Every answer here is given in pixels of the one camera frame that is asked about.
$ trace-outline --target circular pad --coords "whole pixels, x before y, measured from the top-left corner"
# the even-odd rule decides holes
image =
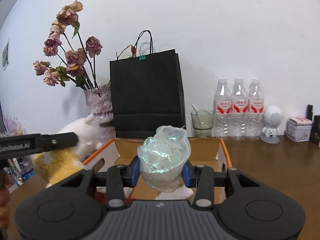
[[[20,204],[15,224],[24,239],[81,239],[100,223],[102,208],[77,188],[56,187]]]
[[[305,222],[302,206],[270,187],[242,187],[219,207],[227,230],[250,240],[285,240],[299,235]]]
[[[252,201],[245,207],[245,211],[250,217],[260,221],[276,220],[283,213],[279,204],[269,200]]]
[[[66,220],[75,211],[71,203],[61,200],[51,200],[41,204],[38,208],[38,216],[48,222],[58,222]]]

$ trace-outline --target human hand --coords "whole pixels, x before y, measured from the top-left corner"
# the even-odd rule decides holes
[[[11,179],[7,173],[4,176],[4,185],[10,185]],[[6,186],[0,190],[0,227],[6,228],[10,223],[10,192]]]

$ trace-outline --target stuffed toy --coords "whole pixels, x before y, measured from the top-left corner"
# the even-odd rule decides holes
[[[59,131],[67,132],[74,132],[78,136],[76,146],[33,156],[35,172],[48,183],[47,188],[82,170],[85,158],[102,147],[102,143],[99,142],[102,131],[92,114],[70,123]]]

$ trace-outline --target bag handle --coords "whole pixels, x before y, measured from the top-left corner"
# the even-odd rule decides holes
[[[152,40],[151,31],[149,31],[149,30],[144,30],[144,31],[142,31],[142,32],[139,34],[138,39],[137,39],[134,47],[137,49],[138,41],[139,41],[139,39],[141,38],[141,36],[142,36],[145,32],[148,32],[149,35],[150,35],[150,54],[151,54],[151,53],[153,53],[153,40]]]

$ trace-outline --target vase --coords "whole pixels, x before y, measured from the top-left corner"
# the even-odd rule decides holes
[[[111,101],[111,86],[104,85],[99,88],[84,91],[85,101],[89,114],[93,114],[103,130],[101,142],[106,143],[116,136],[113,122],[113,110]]]

